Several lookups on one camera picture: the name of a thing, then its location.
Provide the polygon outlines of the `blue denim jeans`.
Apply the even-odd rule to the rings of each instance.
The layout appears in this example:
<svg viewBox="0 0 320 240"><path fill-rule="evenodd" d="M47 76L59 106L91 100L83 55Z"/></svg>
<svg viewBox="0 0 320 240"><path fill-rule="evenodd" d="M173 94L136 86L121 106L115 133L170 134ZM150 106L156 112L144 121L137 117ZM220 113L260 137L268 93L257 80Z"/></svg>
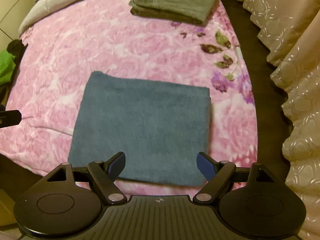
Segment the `blue denim jeans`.
<svg viewBox="0 0 320 240"><path fill-rule="evenodd" d="M76 167L124 152L120 177L200 186L196 156L209 148L206 87L122 79L93 72L76 119L68 161Z"/></svg>

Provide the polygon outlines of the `green garment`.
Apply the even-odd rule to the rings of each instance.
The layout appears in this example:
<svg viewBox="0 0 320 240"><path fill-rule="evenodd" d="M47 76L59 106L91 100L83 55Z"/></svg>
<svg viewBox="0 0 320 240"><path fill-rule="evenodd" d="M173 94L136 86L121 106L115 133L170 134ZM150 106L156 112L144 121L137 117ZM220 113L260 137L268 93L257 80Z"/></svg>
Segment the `green garment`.
<svg viewBox="0 0 320 240"><path fill-rule="evenodd" d="M7 50L2 50L0 53L0 86L10 83L13 72L16 67L16 56L9 53Z"/></svg>

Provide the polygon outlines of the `cream sliding wardrobe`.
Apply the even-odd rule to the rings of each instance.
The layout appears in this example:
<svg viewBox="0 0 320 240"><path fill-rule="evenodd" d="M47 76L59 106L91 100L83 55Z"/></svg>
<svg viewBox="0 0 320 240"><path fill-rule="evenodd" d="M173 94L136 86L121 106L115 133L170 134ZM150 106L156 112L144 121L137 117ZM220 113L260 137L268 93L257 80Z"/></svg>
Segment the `cream sliding wardrobe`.
<svg viewBox="0 0 320 240"><path fill-rule="evenodd" d="M37 1L1 0L1 50L19 38L19 26Z"/></svg>

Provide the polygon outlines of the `pink floral blanket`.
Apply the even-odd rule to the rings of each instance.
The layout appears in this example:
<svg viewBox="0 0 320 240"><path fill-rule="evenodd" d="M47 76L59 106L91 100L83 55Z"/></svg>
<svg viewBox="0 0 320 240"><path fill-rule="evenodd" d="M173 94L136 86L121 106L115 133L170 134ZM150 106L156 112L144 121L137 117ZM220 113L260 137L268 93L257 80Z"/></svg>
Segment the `pink floral blanket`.
<svg viewBox="0 0 320 240"><path fill-rule="evenodd" d="M240 44L221 1L206 27L133 16L130 0L83 0L35 23L7 109L22 121L1 129L1 188L13 199L66 161L93 71L207 87L209 152L249 167L257 118Z"/></svg>

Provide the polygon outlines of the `pink patterned curtain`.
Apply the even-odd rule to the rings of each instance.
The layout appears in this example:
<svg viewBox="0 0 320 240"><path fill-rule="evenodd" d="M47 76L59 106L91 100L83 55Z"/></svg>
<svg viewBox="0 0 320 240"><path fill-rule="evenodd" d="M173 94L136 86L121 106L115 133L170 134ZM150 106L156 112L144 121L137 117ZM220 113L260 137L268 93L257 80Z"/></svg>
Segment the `pink patterned curtain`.
<svg viewBox="0 0 320 240"><path fill-rule="evenodd" d="M293 124L282 153L286 184L304 202L302 239L319 239L319 0L239 0L251 13L275 66L274 84L287 93L282 109Z"/></svg>

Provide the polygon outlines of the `folded grey trousers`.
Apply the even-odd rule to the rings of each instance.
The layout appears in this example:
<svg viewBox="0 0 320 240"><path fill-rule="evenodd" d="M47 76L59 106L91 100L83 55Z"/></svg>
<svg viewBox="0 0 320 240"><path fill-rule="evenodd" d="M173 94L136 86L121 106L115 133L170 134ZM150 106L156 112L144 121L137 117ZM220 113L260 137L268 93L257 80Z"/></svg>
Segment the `folded grey trousers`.
<svg viewBox="0 0 320 240"><path fill-rule="evenodd" d="M203 26L216 0L131 0L131 14Z"/></svg>

